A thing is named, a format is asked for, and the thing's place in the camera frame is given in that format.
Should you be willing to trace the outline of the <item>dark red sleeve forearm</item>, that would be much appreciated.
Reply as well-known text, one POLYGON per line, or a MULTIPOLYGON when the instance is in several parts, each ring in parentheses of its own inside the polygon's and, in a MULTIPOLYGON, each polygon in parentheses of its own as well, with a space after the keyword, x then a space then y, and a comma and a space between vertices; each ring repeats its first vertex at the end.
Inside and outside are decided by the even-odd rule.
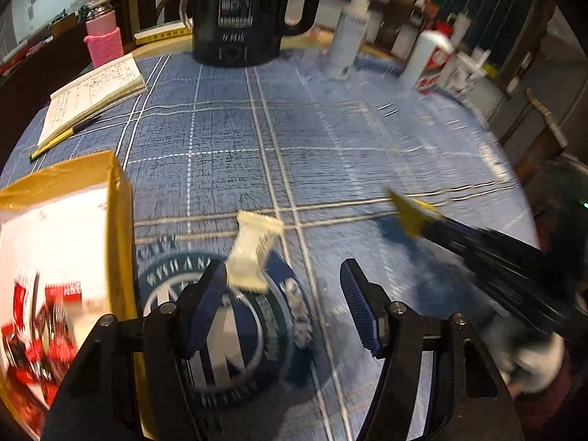
POLYGON ((558 375, 544 390, 516 396, 516 413, 527 439, 540 431, 557 413, 568 397, 571 386, 570 359, 565 351, 558 375))

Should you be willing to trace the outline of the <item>right hand white glove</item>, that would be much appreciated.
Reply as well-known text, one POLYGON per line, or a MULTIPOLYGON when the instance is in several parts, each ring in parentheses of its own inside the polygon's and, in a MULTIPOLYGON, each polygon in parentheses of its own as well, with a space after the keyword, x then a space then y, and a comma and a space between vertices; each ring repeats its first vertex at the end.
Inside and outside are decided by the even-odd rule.
POLYGON ((490 331, 485 343, 512 398, 542 392, 563 364, 565 345, 557 333, 548 340, 517 344, 513 333, 499 327, 490 331))

